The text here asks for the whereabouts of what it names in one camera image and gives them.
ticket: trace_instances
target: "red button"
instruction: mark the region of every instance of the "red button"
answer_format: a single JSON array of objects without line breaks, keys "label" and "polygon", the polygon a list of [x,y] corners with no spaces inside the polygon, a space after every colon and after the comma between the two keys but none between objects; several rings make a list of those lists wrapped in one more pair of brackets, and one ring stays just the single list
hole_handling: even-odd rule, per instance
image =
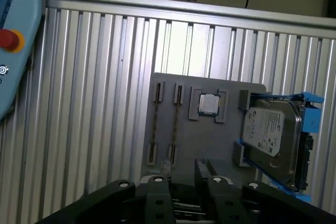
[{"label": "red button", "polygon": [[12,31],[0,29],[0,48],[14,50],[19,45],[19,37]]}]

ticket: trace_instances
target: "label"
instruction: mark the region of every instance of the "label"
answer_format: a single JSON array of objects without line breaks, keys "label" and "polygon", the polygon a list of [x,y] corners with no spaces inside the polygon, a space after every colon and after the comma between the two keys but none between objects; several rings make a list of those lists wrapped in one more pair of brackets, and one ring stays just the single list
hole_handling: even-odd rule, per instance
[{"label": "label", "polygon": [[274,157],[280,151],[284,120],[282,111],[250,108],[244,119],[243,141]]}]

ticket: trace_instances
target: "screw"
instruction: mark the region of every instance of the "screw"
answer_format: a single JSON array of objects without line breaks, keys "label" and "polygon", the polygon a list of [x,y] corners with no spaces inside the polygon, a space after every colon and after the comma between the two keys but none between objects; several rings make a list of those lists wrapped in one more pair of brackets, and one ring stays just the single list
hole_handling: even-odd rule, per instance
[{"label": "screw", "polygon": [[214,177],[212,180],[213,180],[214,182],[217,182],[217,183],[219,183],[219,182],[222,181],[222,179],[221,179],[221,178],[218,178],[218,177]]},{"label": "screw", "polygon": [[250,183],[250,184],[248,184],[248,186],[253,187],[254,189],[259,187],[259,185],[257,183]]},{"label": "screw", "polygon": [[128,183],[121,183],[119,186],[120,187],[128,187],[128,185],[129,185]]}]

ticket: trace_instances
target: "aluminum panel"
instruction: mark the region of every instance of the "aluminum panel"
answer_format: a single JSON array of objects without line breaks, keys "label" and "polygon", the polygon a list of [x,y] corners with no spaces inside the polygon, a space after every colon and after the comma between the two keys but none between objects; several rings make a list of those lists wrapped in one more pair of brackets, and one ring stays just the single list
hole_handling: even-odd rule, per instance
[{"label": "aluminum panel", "polygon": [[153,71],[324,96],[308,192],[336,214],[335,26],[120,1],[47,0],[33,64],[0,125],[3,222],[34,223],[110,181],[139,180]]},{"label": "aluminum panel", "polygon": [[210,78],[226,79],[232,29],[215,27]]}]

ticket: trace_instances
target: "hard drive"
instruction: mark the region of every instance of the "hard drive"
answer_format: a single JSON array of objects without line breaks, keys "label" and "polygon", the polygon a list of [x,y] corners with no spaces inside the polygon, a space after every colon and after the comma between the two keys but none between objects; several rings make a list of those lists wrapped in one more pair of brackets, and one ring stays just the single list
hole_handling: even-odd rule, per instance
[{"label": "hard drive", "polygon": [[292,191],[305,190],[320,110],[304,94],[251,97],[242,131],[244,158]]}]

